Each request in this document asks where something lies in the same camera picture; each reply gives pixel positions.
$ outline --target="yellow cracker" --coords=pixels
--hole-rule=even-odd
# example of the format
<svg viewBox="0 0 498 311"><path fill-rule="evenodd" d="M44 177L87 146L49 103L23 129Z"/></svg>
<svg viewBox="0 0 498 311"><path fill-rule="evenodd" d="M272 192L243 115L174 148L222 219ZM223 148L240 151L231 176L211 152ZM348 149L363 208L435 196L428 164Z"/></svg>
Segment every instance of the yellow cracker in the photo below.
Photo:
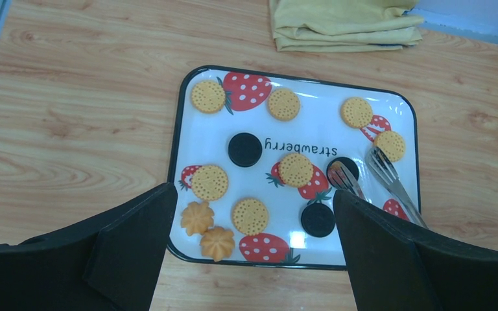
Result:
<svg viewBox="0 0 498 311"><path fill-rule="evenodd" d="M194 233L202 235L209 227L213 227L214 215L215 213L209 207L209 202L191 202L188 204L188 207L182 211L180 227L186 228L188 236L191 236Z"/></svg>
<svg viewBox="0 0 498 311"><path fill-rule="evenodd" d="M310 160L302 154L286 155L278 166L279 177L292 187L302 187L312 179L314 167Z"/></svg>
<svg viewBox="0 0 498 311"><path fill-rule="evenodd" d="M341 106L340 117L351 128L363 128L373 119L373 109L365 99L352 97Z"/></svg>
<svg viewBox="0 0 498 311"><path fill-rule="evenodd" d="M228 175L217 165L204 165L192 176L192 191L201 200L218 200L227 189Z"/></svg>
<svg viewBox="0 0 498 311"><path fill-rule="evenodd" d="M233 232L223 227L214 227L203 234L199 245L202 247L201 255L211 257L215 262L221 261L230 257L235 247Z"/></svg>
<svg viewBox="0 0 498 311"><path fill-rule="evenodd" d="M268 209L257 199L244 199L232 211L234 227L244 235L258 235L268 225Z"/></svg>
<svg viewBox="0 0 498 311"><path fill-rule="evenodd" d="M268 97L268 111L277 120L293 120L299 110L300 100L290 89L277 89Z"/></svg>
<svg viewBox="0 0 498 311"><path fill-rule="evenodd" d="M201 81L192 88L190 96L194 107L203 113L215 113L226 103L226 92L215 81Z"/></svg>
<svg viewBox="0 0 498 311"><path fill-rule="evenodd" d="M404 138L394 131L380 133L373 145L379 147L391 162L399 161L405 153Z"/></svg>

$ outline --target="metal fork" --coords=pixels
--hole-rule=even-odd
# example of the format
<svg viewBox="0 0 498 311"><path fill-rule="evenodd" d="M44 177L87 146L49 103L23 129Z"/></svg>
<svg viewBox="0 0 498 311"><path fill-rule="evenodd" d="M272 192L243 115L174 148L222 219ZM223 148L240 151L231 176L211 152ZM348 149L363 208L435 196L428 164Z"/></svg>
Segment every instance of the metal fork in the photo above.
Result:
<svg viewBox="0 0 498 311"><path fill-rule="evenodd" d="M393 195L397 196L410 220L423 228L427 228L417 207L413 204L407 191L400 182L394 165L379 147L372 147L366 154L366 163L371 168L372 174Z"/></svg>
<svg viewBox="0 0 498 311"><path fill-rule="evenodd" d="M333 160L327 166L327 180L338 190L349 190L360 198L366 199L356 177L339 160Z"/></svg>

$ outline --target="fork handle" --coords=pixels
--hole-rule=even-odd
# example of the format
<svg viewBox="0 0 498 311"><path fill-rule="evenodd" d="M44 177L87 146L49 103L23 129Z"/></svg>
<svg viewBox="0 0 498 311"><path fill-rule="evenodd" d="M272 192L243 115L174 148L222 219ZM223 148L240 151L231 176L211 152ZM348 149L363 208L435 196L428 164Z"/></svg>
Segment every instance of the fork handle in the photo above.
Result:
<svg viewBox="0 0 498 311"><path fill-rule="evenodd" d="M413 204L411 199L409 198L409 195L407 194L406 190L402 186L402 184L397 181L394 183L395 191L394 194L400 199L401 203L406 207L406 212L408 213L408 216L410 220L416 224L420 225L421 227L428 229L429 227L421 217L421 214L419 213L419 210L417 210L417 207Z"/></svg>

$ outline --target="black tray rim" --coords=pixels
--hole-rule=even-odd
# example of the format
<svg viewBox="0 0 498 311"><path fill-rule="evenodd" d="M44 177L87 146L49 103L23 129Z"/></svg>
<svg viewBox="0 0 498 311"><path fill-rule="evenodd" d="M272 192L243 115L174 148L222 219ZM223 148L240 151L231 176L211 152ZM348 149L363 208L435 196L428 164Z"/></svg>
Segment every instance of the black tray rim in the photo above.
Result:
<svg viewBox="0 0 498 311"><path fill-rule="evenodd" d="M365 91L376 91L381 93L390 93L402 98L406 104L408 104L411 109L411 113L413 114L413 124L415 128L415 162L416 162L416 172L417 172L417 199L418 199L418 209L419 213L421 213L421 176L419 172L419 148L418 148L418 131L417 131L417 115L413 105L405 98L402 94L387 90L387 89L377 89L374 87L366 87L366 86L355 86L352 84L344 84L338 82L331 82L325 80L317 80L310 78L302 78L300 76L290 76L290 75L282 75L277 73L268 73L265 71L254 71L251 69L242 69L235 67L226 67L221 65L203 65L201 67L197 67L190 71L182 80L182 84L180 85L180 91L178 94L178 104L176 107L176 118L174 122L174 131L172 137L172 146L171 146L171 156L169 158L169 172L167 174L167 182L175 184L174 180L174 172L176 170L176 158L178 156L178 147L180 145L180 130L182 128L182 116L184 114L184 101L185 94L188 84L192 79L209 70L220 70L220 71L233 71L236 73L245 73L248 75L260 75L267 76L271 78L282 78L286 80L294 80L299 82L312 82L317 84L323 84L326 86L337 86L337 87L347 87L352 89L361 89ZM309 270L336 270L336 271L346 271L346 265L328 265L328 264L263 264L262 262L250 262L250 261L241 261L241 260L222 260L219 262L215 262L212 259L196 259L189 257L182 253L176 246L174 246L171 241L171 237L169 237L169 242L167 243L167 249L177 258L184 260L186 262L192 262L197 264L217 264L217 265L225 265L225 266L248 266L248 267L259 267L259 268L291 268L291 269L309 269Z"/></svg>

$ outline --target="wooden table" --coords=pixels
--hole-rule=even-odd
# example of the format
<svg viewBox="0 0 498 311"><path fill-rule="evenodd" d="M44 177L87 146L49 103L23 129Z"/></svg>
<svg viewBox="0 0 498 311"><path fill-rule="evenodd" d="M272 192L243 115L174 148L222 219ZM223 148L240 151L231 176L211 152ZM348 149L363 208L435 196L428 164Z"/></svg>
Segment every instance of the wooden table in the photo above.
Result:
<svg viewBox="0 0 498 311"><path fill-rule="evenodd" d="M498 249L498 46L423 30L421 45L398 52L278 53L269 28L265 0L14 1L0 40L0 243L164 182L182 78L217 64L405 95L425 221ZM343 271L169 253L154 298L153 310L355 310Z"/></svg>

